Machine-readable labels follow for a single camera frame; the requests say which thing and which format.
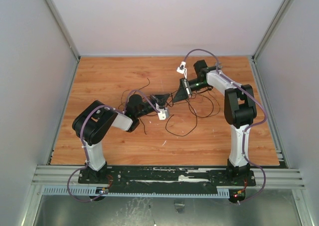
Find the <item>black zip tie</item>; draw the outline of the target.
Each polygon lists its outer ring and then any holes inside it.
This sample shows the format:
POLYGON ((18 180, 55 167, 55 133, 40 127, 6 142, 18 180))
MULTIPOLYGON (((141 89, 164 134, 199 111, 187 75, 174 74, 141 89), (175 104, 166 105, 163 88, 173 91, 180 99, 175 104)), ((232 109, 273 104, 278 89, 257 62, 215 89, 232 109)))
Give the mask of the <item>black zip tie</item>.
POLYGON ((166 101, 166 107, 173 107, 174 106, 174 103, 173 103, 173 93, 171 92, 169 94, 169 97, 166 101))

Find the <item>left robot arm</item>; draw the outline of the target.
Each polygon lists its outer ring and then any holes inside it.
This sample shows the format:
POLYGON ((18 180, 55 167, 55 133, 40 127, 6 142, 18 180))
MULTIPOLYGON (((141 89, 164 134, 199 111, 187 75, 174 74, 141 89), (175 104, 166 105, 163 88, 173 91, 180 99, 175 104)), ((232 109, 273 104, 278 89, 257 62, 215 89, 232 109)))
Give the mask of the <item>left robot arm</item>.
POLYGON ((81 140, 86 156, 85 166, 79 171, 78 183, 109 184, 112 176, 102 147, 102 141, 109 129, 115 127, 131 133, 139 126, 139 119, 152 112, 156 112, 160 120, 167 119, 168 98, 169 94, 150 95, 146 99, 132 94, 128 97, 123 111, 96 100, 78 115, 73 121, 72 129, 81 140))

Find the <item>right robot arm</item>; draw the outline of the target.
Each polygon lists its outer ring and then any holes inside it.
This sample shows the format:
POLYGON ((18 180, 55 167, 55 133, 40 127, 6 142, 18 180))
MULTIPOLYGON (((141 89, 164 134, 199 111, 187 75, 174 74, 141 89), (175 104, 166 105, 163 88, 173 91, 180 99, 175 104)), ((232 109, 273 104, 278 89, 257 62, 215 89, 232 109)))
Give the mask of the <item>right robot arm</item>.
POLYGON ((212 87, 224 96, 224 117, 231 126, 231 152, 227 160, 226 179, 232 185, 238 185, 249 175, 250 164, 245 159, 243 151, 248 149, 248 144, 243 142, 244 130, 253 124, 257 116, 256 103, 246 94, 254 96, 251 85, 241 85, 227 77, 218 66, 208 67, 205 60, 194 64, 196 79, 188 80, 186 62, 183 61, 177 72, 184 75, 179 80, 179 88, 172 102, 186 100, 192 93, 212 87))

